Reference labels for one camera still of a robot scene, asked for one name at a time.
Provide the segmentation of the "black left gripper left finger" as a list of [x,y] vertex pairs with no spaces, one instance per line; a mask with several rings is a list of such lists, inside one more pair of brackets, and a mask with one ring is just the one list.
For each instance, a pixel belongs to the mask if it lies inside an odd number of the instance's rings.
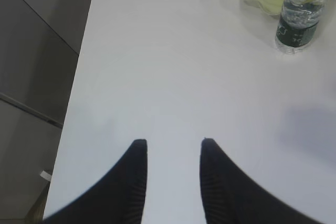
[[146,140],[135,140],[90,189],[44,223],[141,223],[148,175]]

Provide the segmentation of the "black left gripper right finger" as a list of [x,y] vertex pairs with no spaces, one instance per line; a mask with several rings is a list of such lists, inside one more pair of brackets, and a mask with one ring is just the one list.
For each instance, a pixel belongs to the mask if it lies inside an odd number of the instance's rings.
[[202,141],[199,171],[207,223],[316,223],[260,187],[211,138]]

